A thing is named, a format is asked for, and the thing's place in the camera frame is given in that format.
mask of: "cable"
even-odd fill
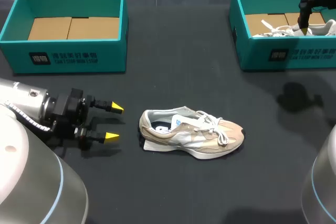
[[[19,114],[23,119],[25,119],[27,122],[29,122],[30,124],[32,124],[33,126],[37,127],[38,129],[48,132],[50,131],[50,128],[45,127],[41,124],[38,124],[37,122],[35,122],[33,119],[31,119],[25,112],[23,112],[22,110],[20,110],[17,106],[15,106],[14,104],[10,103],[9,101],[6,101],[4,103],[4,105],[9,108],[10,110],[16,112],[17,114]]]

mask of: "shoelace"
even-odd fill
[[[199,117],[199,121],[206,121],[208,123],[208,126],[205,126],[204,124],[202,125],[202,127],[200,128],[196,128],[195,131],[196,132],[206,132],[206,131],[209,131],[210,134],[212,134],[213,132],[217,133],[218,134],[218,144],[219,145],[226,145],[228,144],[228,136],[226,135],[225,132],[222,132],[221,130],[219,130],[218,128],[218,124],[220,122],[220,120],[222,118],[216,118],[212,115],[209,115],[207,113],[205,113],[204,111],[201,111],[201,110],[198,110],[196,111],[196,113],[199,113],[201,114],[202,116],[200,115],[196,115]]]
[[[293,36],[293,30],[289,29],[290,26],[279,26],[277,28],[273,28],[269,23],[262,20],[261,21],[268,29],[271,30],[270,33],[266,33],[267,35],[270,35],[272,37],[285,37],[285,36]]]

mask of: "dark gray table surface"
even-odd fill
[[[87,224],[304,223],[301,186],[335,122],[336,72],[242,72],[227,0],[128,1],[125,74],[14,76],[0,55],[1,78],[52,95],[84,89],[125,108],[122,123],[99,127],[121,135],[118,149],[55,149],[87,187]],[[3,24],[10,2],[0,3]],[[140,149],[141,113],[183,105],[240,124],[247,132],[244,145],[210,161]]]

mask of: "teal box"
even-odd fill
[[[298,13],[299,2],[300,0],[231,0],[229,21],[241,69],[336,67],[336,36],[251,36],[246,14]],[[336,19],[336,10],[323,9],[321,15],[327,22]]]
[[[34,18],[119,17],[117,39],[27,40]],[[15,73],[123,72],[126,0],[15,0],[0,34],[0,49]]]

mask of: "box logo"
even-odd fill
[[[272,49],[268,61],[285,61],[288,51],[288,49]]]
[[[50,65],[50,60],[46,52],[30,52],[29,56],[34,65]]]

